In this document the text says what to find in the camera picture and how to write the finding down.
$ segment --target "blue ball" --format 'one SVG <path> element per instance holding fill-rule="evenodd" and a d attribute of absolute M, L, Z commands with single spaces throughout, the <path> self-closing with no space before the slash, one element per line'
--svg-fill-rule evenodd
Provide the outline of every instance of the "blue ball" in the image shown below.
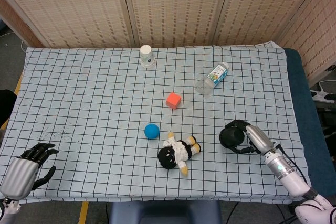
<path fill-rule="evenodd" d="M 156 124 L 149 124 L 145 128 L 145 136 L 148 137 L 149 139 L 154 139 L 159 136 L 160 129 Z"/>

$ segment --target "white cloth with black grid lines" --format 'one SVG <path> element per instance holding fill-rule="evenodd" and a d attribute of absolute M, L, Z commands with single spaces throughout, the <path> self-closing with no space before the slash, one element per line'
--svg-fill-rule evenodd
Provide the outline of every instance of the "white cloth with black grid lines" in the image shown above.
<path fill-rule="evenodd" d="M 0 179 L 13 158 L 38 142 L 59 153 L 43 165 L 57 170 L 27 202 L 222 199 L 291 202 L 285 188 L 256 153 L 237 155 L 219 143 L 234 119 L 258 126 L 281 142 L 307 175 L 288 86 L 286 54 L 273 43 L 258 47 L 153 48 L 156 65 L 144 69 L 139 49 L 28 48 L 24 76 L 0 150 Z M 224 81 L 205 99 L 194 84 L 219 62 Z M 165 105 L 170 92 L 178 109 Z M 160 127 L 147 140 L 148 123 Z M 187 161 L 188 176 L 160 166 L 167 133 L 194 135 L 202 151 Z M 241 147 L 247 146 L 247 140 Z"/>

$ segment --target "yellow tape line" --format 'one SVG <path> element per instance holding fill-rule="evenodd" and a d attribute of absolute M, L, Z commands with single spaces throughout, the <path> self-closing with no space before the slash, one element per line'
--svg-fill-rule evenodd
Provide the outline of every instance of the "yellow tape line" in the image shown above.
<path fill-rule="evenodd" d="M 83 201 L 82 207 L 80 209 L 78 224 L 85 224 L 86 215 L 88 213 L 88 208 L 89 208 L 89 202 L 88 201 Z"/>
<path fill-rule="evenodd" d="M 20 90 L 20 86 L 21 86 L 21 81 L 22 81 L 22 75 L 23 75 L 23 73 L 21 74 L 20 79 L 17 82 L 16 88 L 15 88 L 15 91 L 14 91 L 14 93 L 16 95 L 19 94 L 19 90 Z M 9 119 L 1 126 L 1 130 L 5 130 L 7 128 L 8 121 L 9 121 Z"/>

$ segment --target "headphone ear cup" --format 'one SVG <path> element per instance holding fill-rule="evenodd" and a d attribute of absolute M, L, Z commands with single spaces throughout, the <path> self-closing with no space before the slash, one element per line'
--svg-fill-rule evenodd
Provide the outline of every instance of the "headphone ear cup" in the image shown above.
<path fill-rule="evenodd" d="M 219 134 L 219 141 L 225 148 L 235 148 L 242 144 L 245 135 L 243 131 L 237 127 L 224 128 Z"/>

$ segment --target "bottle label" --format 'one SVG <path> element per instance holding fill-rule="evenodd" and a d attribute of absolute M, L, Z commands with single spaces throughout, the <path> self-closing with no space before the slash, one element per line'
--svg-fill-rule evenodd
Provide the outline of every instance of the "bottle label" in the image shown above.
<path fill-rule="evenodd" d="M 224 68 L 221 65 L 217 65 L 217 67 L 215 67 L 210 74 L 208 74 L 208 78 L 210 78 L 215 85 L 217 85 L 221 80 L 224 79 L 224 77 L 227 74 L 227 70 L 226 68 Z"/>

